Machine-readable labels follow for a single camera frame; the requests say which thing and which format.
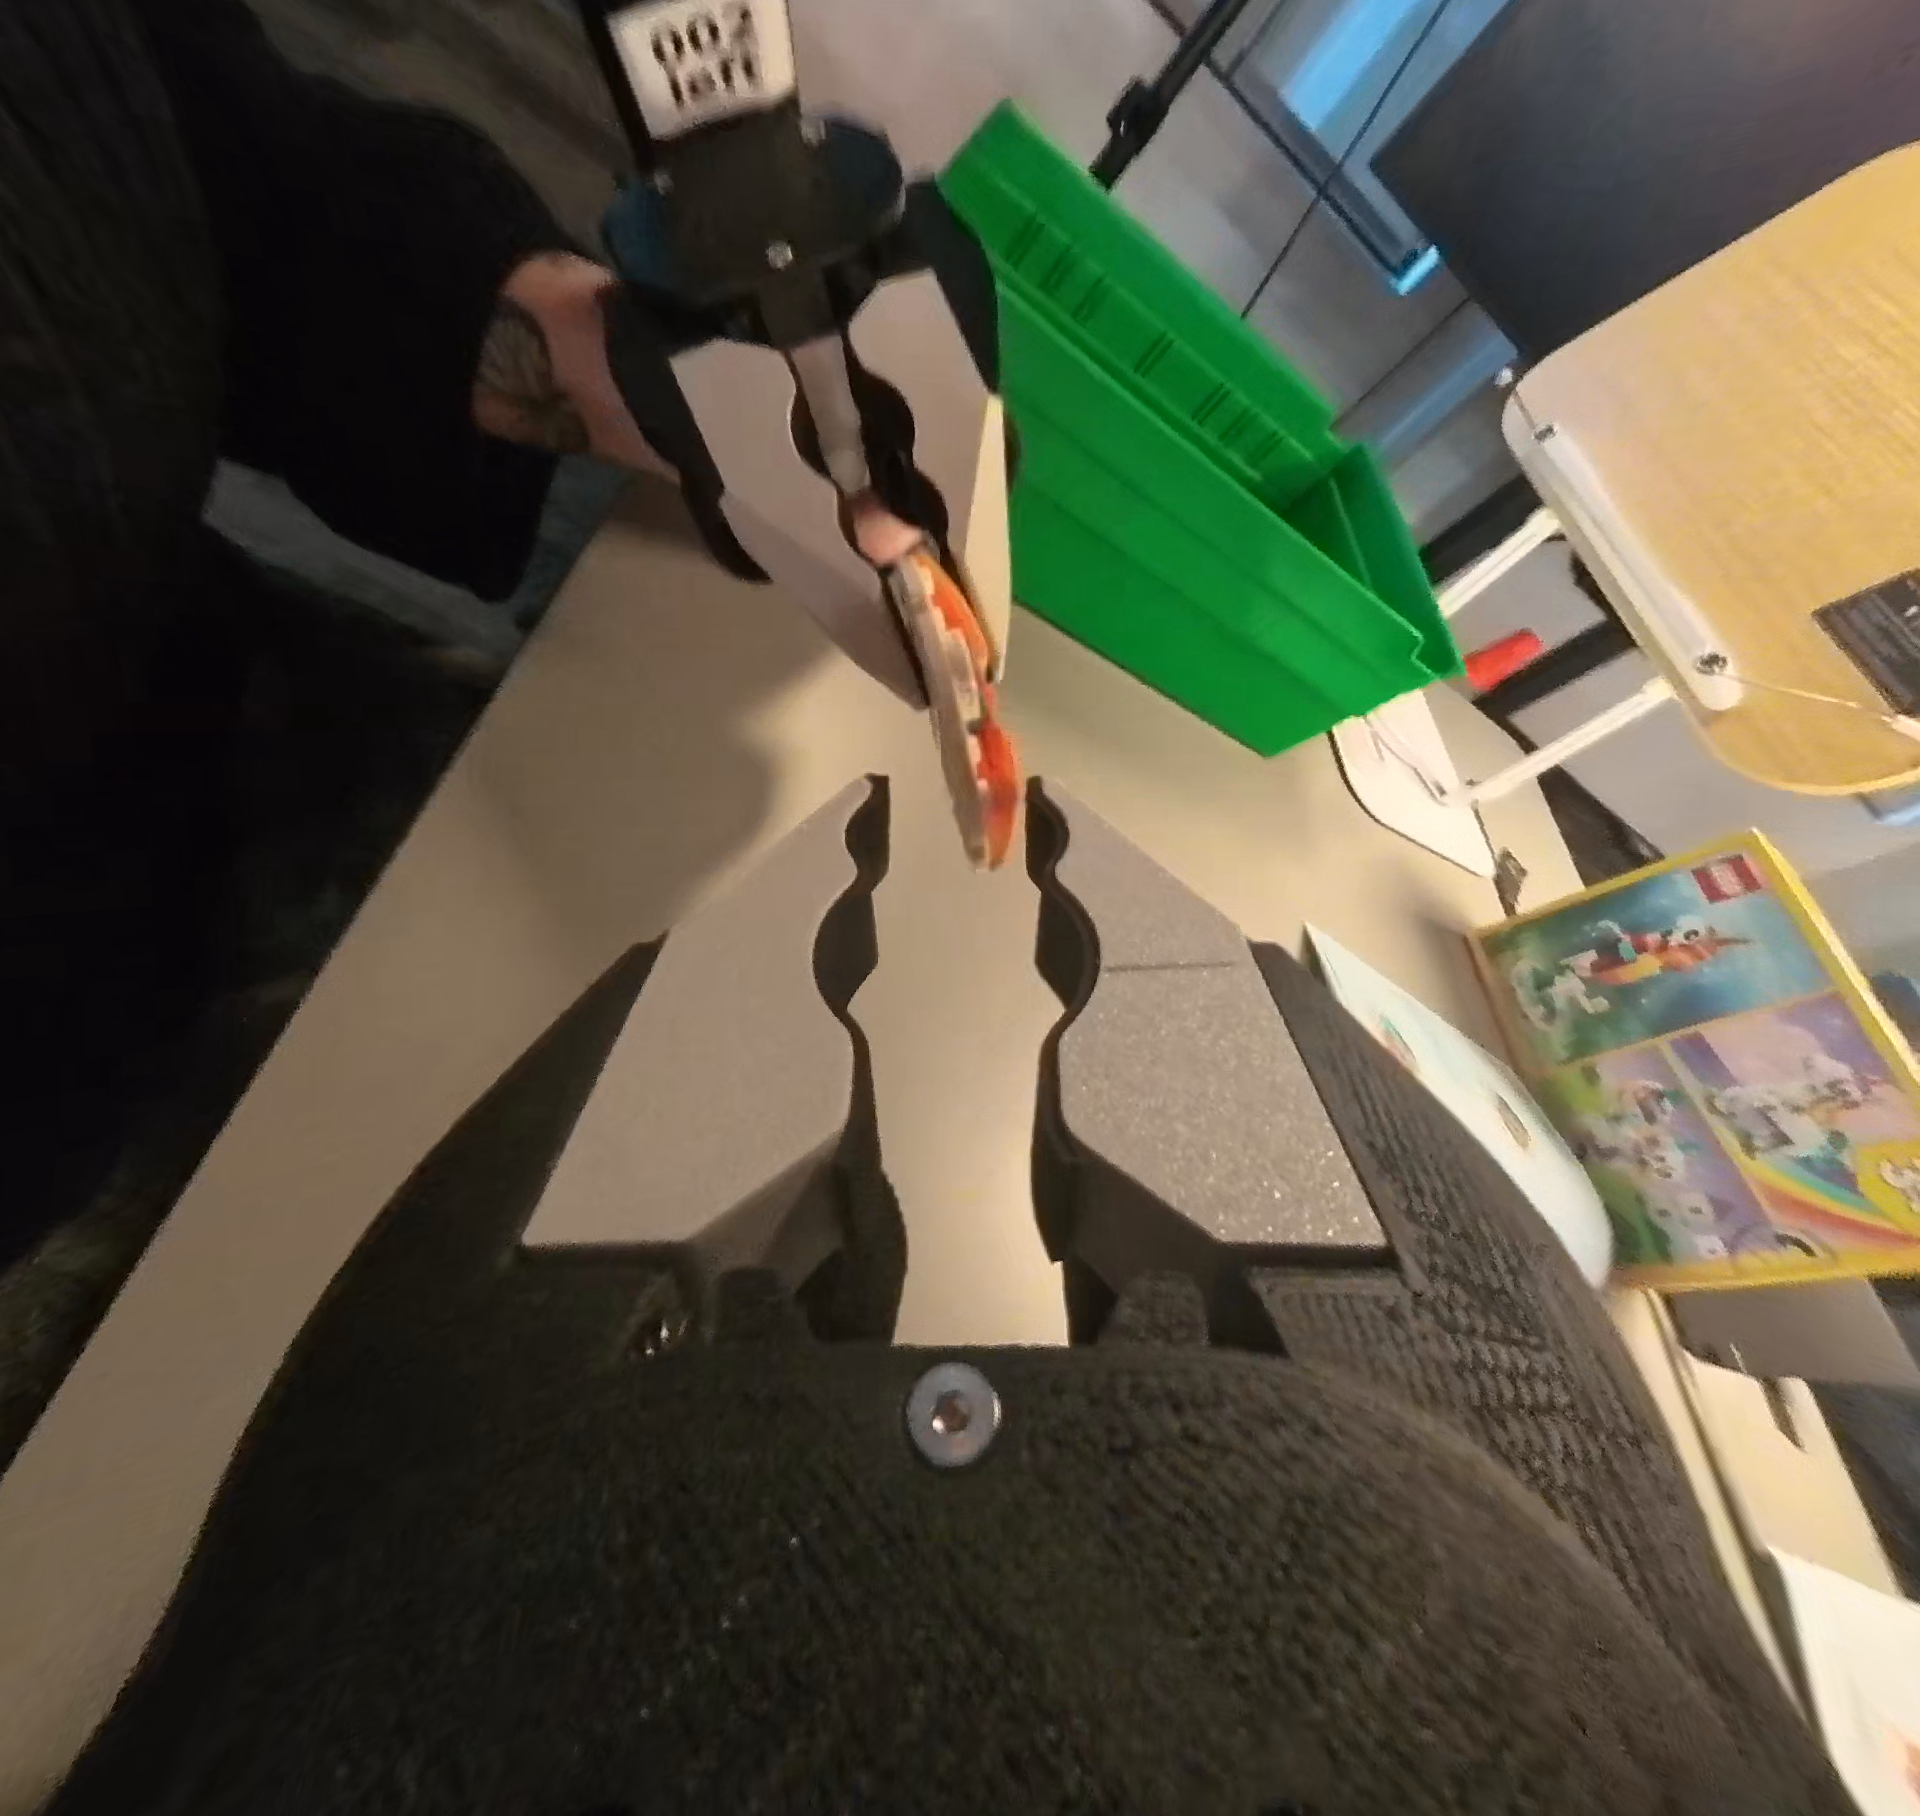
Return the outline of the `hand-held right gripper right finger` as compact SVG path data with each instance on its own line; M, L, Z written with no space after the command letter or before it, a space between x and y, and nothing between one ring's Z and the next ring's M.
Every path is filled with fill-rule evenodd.
M1385 1284L1387 1231L1257 945L1065 787L1031 783L1039 1039L1031 1200L1070 1343L1174 1281L1208 1343L1260 1284Z

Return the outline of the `closed instruction booklet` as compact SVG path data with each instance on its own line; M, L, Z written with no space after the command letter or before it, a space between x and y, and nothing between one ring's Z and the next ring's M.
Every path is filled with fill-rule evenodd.
M1920 1809L1920 1609L1887 1582L1765 1548L1765 1609L1821 1755L1860 1816Z

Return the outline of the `round multicolour lego build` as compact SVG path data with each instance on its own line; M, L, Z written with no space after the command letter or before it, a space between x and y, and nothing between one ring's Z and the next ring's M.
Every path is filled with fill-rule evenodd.
M980 871L997 871L1016 841L1025 764L1016 734L998 720L989 631L925 537L900 550L882 587L925 697L958 851Z

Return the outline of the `person's black top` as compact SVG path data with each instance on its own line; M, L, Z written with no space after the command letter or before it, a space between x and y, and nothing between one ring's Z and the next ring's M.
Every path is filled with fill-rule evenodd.
M241 0L0 4L14 1263L105 1180L203 965L247 678L213 469L516 596L554 456L472 376L570 244L472 130L295 69Z

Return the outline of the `person's left forearm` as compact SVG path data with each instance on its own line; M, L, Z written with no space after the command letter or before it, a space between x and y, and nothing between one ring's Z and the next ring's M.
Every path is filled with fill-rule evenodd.
M467 411L472 427L526 450L598 456L622 475L677 482L617 397L609 364L616 273L546 249L518 258L486 316Z

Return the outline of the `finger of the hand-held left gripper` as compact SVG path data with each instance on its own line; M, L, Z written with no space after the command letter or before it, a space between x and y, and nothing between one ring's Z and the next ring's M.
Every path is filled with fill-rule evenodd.
M855 672L888 689L909 712L925 712L925 678L888 593L840 524L840 493L792 439L792 364L775 349L708 339L677 355L671 373L718 465L722 516L740 550Z
M958 332L965 303L932 265L886 276L843 332L868 482L925 524L969 596L997 672L1012 631L1006 404Z

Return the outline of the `person's left hand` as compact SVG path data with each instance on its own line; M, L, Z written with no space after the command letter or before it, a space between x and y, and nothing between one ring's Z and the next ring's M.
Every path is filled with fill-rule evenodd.
M873 566L888 571L909 558L935 558L935 537L925 524L914 524L909 516L895 516L873 484L840 500L840 522L848 550Z

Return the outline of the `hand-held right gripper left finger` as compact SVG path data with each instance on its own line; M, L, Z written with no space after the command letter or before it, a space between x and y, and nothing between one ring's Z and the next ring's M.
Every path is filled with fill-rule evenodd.
M855 775L648 948L526 1253L640 1253L681 1299L767 1275L816 1339L895 1339L900 1201L855 1026L886 871L888 783Z

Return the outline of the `open instruction booklet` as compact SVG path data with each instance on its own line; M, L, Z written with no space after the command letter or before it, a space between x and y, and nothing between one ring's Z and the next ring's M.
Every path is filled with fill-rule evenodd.
M1474 1136L1474 1145L1512 1173L1512 1188L1544 1215L1582 1284L1616 1281L1616 1226L1599 1180L1550 1122L1550 1113L1499 1065L1474 1036L1427 1010L1396 980L1363 965L1328 929L1308 927L1313 965L1326 987L1385 1039L1445 1113Z

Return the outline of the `black tripod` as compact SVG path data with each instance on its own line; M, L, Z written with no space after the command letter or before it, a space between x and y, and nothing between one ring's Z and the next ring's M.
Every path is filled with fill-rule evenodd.
M1094 155L1094 187L1116 189L1122 175L1149 153L1181 95L1213 69L1222 42L1257 0L1208 0L1174 42L1156 73L1131 73L1105 109L1105 146Z

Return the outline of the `wooden board on white stand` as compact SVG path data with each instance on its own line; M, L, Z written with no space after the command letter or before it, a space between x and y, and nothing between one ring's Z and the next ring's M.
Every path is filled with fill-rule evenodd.
M1423 697L1335 722L1335 770L1385 826L1491 879L1466 820L1659 708L1761 787L1917 793L1917 146L1532 364L1501 394L1501 447L1539 507L1439 580L1439 617L1564 537L1648 672L1483 783L1459 775Z

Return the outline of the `green divided plastic bin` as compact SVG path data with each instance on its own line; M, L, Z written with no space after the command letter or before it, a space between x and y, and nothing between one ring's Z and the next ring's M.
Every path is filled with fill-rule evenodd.
M935 175L997 265L1012 603L1278 758L1466 678L1385 465L998 100Z

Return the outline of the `lego set box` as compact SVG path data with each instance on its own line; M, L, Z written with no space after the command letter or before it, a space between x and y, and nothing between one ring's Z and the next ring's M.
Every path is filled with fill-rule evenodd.
M1765 835L1491 922L1471 960L1617 1284L1920 1275L1917 1055Z

